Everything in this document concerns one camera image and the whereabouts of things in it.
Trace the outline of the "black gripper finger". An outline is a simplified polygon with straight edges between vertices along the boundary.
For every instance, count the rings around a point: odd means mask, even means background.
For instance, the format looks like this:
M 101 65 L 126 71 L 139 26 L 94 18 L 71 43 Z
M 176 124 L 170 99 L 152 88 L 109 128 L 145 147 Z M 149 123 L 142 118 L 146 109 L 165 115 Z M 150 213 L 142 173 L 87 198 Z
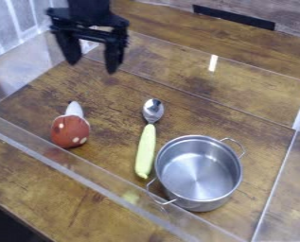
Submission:
M 125 59 L 126 42 L 107 43 L 105 45 L 105 68 L 111 75 L 117 72 Z
M 81 56 L 82 56 L 79 39 L 66 32 L 57 32 L 55 36 L 57 36 L 58 46 L 66 61 L 71 65 L 75 65 L 81 60 Z

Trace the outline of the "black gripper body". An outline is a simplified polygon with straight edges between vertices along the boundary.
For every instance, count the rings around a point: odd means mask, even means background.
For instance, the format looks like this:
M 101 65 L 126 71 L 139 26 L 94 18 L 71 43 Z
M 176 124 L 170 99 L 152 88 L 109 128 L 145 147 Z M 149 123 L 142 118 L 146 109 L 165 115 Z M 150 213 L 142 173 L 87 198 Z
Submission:
M 127 46 L 129 21 L 110 10 L 90 14 L 86 10 L 49 8 L 51 32 L 61 47 L 81 46 L 79 40 L 103 43 L 109 46 Z

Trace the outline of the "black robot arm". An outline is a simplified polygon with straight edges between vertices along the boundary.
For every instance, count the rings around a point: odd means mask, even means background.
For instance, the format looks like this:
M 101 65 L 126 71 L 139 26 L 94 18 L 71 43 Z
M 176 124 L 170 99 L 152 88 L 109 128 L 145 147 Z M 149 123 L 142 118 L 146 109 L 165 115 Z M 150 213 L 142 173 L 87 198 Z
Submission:
M 67 8 L 47 8 L 50 30 L 66 61 L 82 57 L 81 40 L 105 45 L 105 68 L 111 75 L 125 59 L 129 20 L 110 10 L 110 0 L 67 0 Z

